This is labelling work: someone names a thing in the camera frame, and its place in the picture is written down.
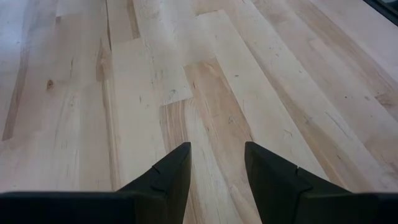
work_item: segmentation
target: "floor plank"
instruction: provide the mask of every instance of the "floor plank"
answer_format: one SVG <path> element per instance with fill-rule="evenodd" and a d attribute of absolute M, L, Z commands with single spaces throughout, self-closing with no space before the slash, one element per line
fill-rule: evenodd
<path fill-rule="evenodd" d="M 187 1 L 134 1 L 142 39 L 152 58 L 160 105 L 192 97 L 182 66 L 211 55 Z"/>
<path fill-rule="evenodd" d="M 397 82 L 388 74 L 386 67 L 371 57 L 371 52 L 360 47 L 361 43 L 343 31 L 309 0 L 288 1 L 297 15 L 332 50 L 350 73 L 365 84 L 372 96 L 398 120 Z"/>
<path fill-rule="evenodd" d="M 123 186 L 150 169 L 166 151 L 142 40 L 115 44 L 112 50 L 119 141 L 115 165 Z"/>
<path fill-rule="evenodd" d="M 398 82 L 398 27 L 361 0 L 309 0 Z"/>
<path fill-rule="evenodd" d="M 267 1 L 266 4 L 258 0 L 255 5 L 378 162 L 397 167 L 398 123 L 367 91 L 358 79 L 357 71 L 346 67 L 286 1 Z"/>
<path fill-rule="evenodd" d="M 326 178 L 307 143 L 227 15 L 223 11 L 217 11 L 200 15 L 200 20 L 220 61 L 220 65 L 217 61 L 212 61 L 209 62 L 210 65 L 202 65 L 202 67 L 219 68 L 219 70 L 215 69 L 215 74 L 221 77 L 224 83 L 231 85 L 237 100 L 235 105 L 242 108 L 252 130 L 251 139 Z M 199 70 L 197 75 L 203 77 L 205 71 Z M 208 80 L 205 84 L 207 88 L 222 89 L 220 86 L 212 88 L 210 83 L 214 81 Z"/>
<path fill-rule="evenodd" d="M 229 194 L 244 223 L 259 221 L 246 177 L 244 143 L 251 130 L 217 60 L 184 67 Z"/>
<path fill-rule="evenodd" d="M 27 82 L 28 85 L 32 84 L 34 88 L 36 88 L 37 86 L 37 83 L 35 83 L 35 81 L 33 81 L 32 79 L 38 80 L 40 77 L 39 74 L 30 74 L 28 76 L 28 80 L 26 81 L 27 73 L 29 72 L 28 66 L 29 64 L 32 65 L 32 62 L 30 62 L 29 59 L 32 58 L 30 57 L 32 56 L 31 54 L 36 54 L 37 51 L 40 52 L 41 50 L 45 49 L 43 41 L 49 39 L 51 36 L 50 27 L 55 20 L 55 9 L 55 1 L 39 2 L 38 4 L 33 4 L 31 2 L 26 5 L 24 22 L 22 25 L 21 56 L 19 60 L 19 69 L 16 75 L 15 86 L 12 92 L 9 111 L 4 125 L 2 141 L 12 138 L 15 128 L 16 126 L 18 126 L 17 114 L 19 111 L 19 105 L 21 103 L 21 100 L 24 100 L 21 98 L 26 98 L 26 96 L 22 96 L 23 90 L 25 88 L 25 82 Z M 34 39 L 39 39 L 39 43 L 41 44 L 34 42 Z M 35 94 L 35 96 L 38 96 L 41 100 L 40 93 Z"/>
<path fill-rule="evenodd" d="M 33 24 L 26 28 L 29 61 L 12 138 L 0 148 L 2 191 L 111 190 L 106 110 L 96 79 L 105 4 L 81 3 L 84 13 L 57 15 L 57 3 L 37 1 L 35 13 L 25 12 Z"/>
<path fill-rule="evenodd" d="M 192 177 L 185 211 L 185 223 L 242 223 L 194 99 L 160 108 L 166 148 L 174 149 L 185 141 L 192 144 Z"/>
<path fill-rule="evenodd" d="M 393 172 L 391 167 L 388 165 L 381 167 L 370 155 L 255 6 L 251 2 L 234 2 L 234 4 L 225 7 L 231 22 L 245 40 L 267 78 L 276 79 L 296 105 L 302 111 L 305 111 L 306 119 L 317 123 L 343 149 L 343 157 L 349 158 L 345 161 L 346 163 L 353 162 L 360 172 L 368 173 L 369 170 L 374 172 L 372 175 L 364 175 L 369 185 L 355 183 L 348 178 L 345 180 L 345 187 L 356 192 L 369 189 L 396 189 L 395 175 L 390 175 Z M 295 121 L 301 119 L 296 118 L 294 114 L 290 115 Z M 312 150 L 322 151 L 323 148 L 312 148 Z M 339 176 L 355 173 L 355 171 L 342 172 L 344 173 L 339 174 Z"/>

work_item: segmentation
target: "wood knot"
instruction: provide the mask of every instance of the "wood knot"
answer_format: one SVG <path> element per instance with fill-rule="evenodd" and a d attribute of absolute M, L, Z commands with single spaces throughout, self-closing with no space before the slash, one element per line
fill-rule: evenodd
<path fill-rule="evenodd" d="M 53 86 L 54 86 L 54 82 L 53 82 L 52 80 L 49 80 L 49 81 L 47 82 L 47 89 L 49 90 L 49 89 L 51 89 Z"/>

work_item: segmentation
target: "black object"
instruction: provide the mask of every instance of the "black object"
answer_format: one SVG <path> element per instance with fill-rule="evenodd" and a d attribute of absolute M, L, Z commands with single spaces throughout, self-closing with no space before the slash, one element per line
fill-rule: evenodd
<path fill-rule="evenodd" d="M 0 223 L 182 223 L 190 176 L 186 142 L 117 192 L 0 194 Z"/>
<path fill-rule="evenodd" d="M 263 223 L 397 223 L 398 194 L 353 194 L 253 142 L 245 163 Z"/>
<path fill-rule="evenodd" d="M 390 20 L 393 24 L 398 26 L 398 1 L 384 2 L 383 0 L 364 0 L 367 4 L 373 7 L 377 12 L 380 12 L 384 17 Z"/>

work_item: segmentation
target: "wooden floor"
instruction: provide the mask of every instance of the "wooden floor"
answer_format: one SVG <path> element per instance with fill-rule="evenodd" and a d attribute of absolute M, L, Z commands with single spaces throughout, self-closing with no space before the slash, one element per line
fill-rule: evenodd
<path fill-rule="evenodd" d="M 185 223 L 260 223 L 255 141 L 398 191 L 398 27 L 362 0 L 0 0 L 0 191 L 117 190 L 185 141 Z"/>

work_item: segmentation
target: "wood grain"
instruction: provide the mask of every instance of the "wood grain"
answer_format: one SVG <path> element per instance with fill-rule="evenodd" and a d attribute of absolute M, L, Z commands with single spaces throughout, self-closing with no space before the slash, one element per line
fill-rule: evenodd
<path fill-rule="evenodd" d="M 259 216 L 243 160 L 244 143 L 252 141 L 250 127 L 216 60 L 184 70 L 234 205 L 244 223 L 256 223 Z"/>
<path fill-rule="evenodd" d="M 398 27 L 362 0 L 0 1 L 0 191 L 114 191 L 192 144 L 185 223 L 260 223 L 255 141 L 398 189 Z"/>
<path fill-rule="evenodd" d="M 295 15 L 285 1 L 271 0 L 265 4 L 260 0 L 256 2 L 256 7 L 268 18 L 282 40 L 311 75 L 312 80 L 317 83 L 378 162 L 386 166 L 393 164 L 398 156 L 394 143 L 398 141 L 398 123 L 372 97 L 372 93 L 360 84 L 360 80 L 355 77 L 357 71 L 346 67 L 340 58 Z"/>

